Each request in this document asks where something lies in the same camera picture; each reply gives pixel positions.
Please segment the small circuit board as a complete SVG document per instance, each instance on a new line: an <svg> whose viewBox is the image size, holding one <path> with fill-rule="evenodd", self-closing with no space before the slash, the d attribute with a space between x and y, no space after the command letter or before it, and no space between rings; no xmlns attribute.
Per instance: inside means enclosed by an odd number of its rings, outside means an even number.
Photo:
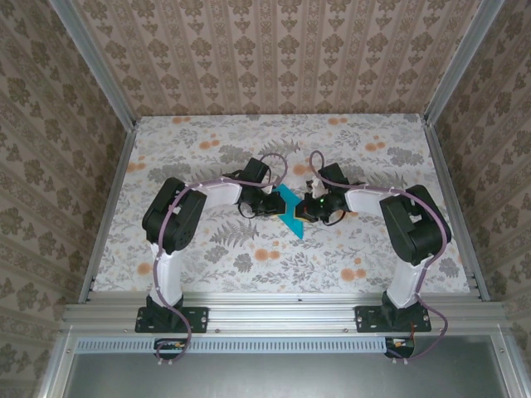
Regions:
<svg viewBox="0 0 531 398"><path fill-rule="evenodd" d="M386 337L384 355L391 359L408 359L415 350L413 337Z"/></svg>
<svg viewBox="0 0 531 398"><path fill-rule="evenodd" d="M153 354L160 362L175 362L186 350L186 338L160 338L153 343Z"/></svg>

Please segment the aluminium corner post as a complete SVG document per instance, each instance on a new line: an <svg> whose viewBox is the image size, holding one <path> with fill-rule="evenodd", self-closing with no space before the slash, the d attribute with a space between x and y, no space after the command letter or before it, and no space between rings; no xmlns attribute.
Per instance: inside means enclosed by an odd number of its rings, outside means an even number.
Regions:
<svg viewBox="0 0 531 398"><path fill-rule="evenodd" d="M50 0L50 3L105 94L116 117L126 133L131 133L137 119L134 111L128 104L118 80L113 77L104 59L104 52L98 48L87 24L76 10L73 0Z"/></svg>
<svg viewBox="0 0 531 398"><path fill-rule="evenodd" d="M424 113L428 125L434 125L441 116L503 5L504 0L481 1Z"/></svg>

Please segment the aluminium side rail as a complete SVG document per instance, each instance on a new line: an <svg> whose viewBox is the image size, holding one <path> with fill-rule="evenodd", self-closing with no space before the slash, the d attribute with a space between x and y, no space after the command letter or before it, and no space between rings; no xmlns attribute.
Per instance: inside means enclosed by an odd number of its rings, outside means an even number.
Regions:
<svg viewBox="0 0 531 398"><path fill-rule="evenodd" d="M458 197L451 180L451 175L436 135L433 124L423 121L426 141L431 152L431 158L441 187L442 196L446 204L447 214L453 231L453 239L461 256L462 263L467 273L467 280L471 291L481 301L490 301L485 278L482 274L477 256L467 229L465 218L460 208Z"/></svg>
<svg viewBox="0 0 531 398"><path fill-rule="evenodd" d="M134 148L135 139L136 127L134 126L126 134L125 137L124 146L119 157L119 162L117 164L114 179L110 188L108 200L105 206L105 211L102 216L100 228L95 239L92 254L85 274L84 283L82 285L80 296L78 298L79 304L87 302L90 295L90 291L92 290L93 283L95 282L95 278L98 274L98 269L100 267L100 262L105 249L105 242L107 241L115 208L119 200L119 193L124 181L126 169L129 165L129 159Z"/></svg>

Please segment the grey metal panel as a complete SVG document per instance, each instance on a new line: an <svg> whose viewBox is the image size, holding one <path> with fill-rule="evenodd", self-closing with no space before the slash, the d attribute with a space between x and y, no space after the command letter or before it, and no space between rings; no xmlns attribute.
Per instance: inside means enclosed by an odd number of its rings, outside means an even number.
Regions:
<svg viewBox="0 0 531 398"><path fill-rule="evenodd" d="M488 357L393 363L359 354L145 354L74 360L64 398L509 398Z"/></svg>

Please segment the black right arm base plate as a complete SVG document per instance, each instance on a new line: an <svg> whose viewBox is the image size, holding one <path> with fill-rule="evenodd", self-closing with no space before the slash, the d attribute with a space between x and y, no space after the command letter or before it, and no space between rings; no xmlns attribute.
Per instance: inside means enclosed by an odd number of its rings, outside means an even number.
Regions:
<svg viewBox="0 0 531 398"><path fill-rule="evenodd" d="M354 308L357 331L368 332L430 332L431 320L422 306L409 308L385 308L357 306Z"/></svg>

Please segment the aluminium frame bar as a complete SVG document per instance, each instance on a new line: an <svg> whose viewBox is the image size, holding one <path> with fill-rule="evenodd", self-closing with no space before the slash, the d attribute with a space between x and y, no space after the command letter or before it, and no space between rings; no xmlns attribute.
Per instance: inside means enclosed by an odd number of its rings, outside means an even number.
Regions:
<svg viewBox="0 0 531 398"><path fill-rule="evenodd" d="M76 356L76 343L77 338L71 333L57 338L37 398L63 398Z"/></svg>
<svg viewBox="0 0 531 398"><path fill-rule="evenodd" d="M531 398L531 378L513 334L499 327L492 342L509 398Z"/></svg>

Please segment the blue paper sheet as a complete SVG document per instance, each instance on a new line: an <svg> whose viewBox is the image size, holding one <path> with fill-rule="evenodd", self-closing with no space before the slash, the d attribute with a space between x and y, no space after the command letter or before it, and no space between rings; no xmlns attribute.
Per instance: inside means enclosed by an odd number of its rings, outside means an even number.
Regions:
<svg viewBox="0 0 531 398"><path fill-rule="evenodd" d="M285 225L299 238L304 238L303 222L295 219L295 207L302 202L302 200L295 195L285 184L276 187L273 192L273 203L275 209L275 200L282 197L286 203L286 218L280 218Z"/></svg>

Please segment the aluminium cross beam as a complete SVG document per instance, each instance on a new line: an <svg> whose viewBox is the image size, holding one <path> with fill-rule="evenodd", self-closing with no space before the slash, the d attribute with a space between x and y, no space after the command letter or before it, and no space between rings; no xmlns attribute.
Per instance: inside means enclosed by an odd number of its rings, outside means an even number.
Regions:
<svg viewBox="0 0 531 398"><path fill-rule="evenodd" d="M186 293L184 305L207 307L209 336L320 336L356 333L354 309L379 305L381 294ZM132 337L140 292L93 292L85 303L66 306L61 331L87 336ZM487 335L509 327L502 303L477 293L426 294L427 305L442 313L448 335Z"/></svg>

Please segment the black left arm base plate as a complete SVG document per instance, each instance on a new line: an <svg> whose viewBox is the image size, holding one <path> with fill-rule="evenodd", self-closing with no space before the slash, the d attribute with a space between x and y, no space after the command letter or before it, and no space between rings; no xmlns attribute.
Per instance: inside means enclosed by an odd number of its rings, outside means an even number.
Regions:
<svg viewBox="0 0 531 398"><path fill-rule="evenodd" d="M179 312L187 319L192 332L207 331L207 307L183 307ZM157 306L138 310L134 330L136 333L187 333L184 321L174 311Z"/></svg>

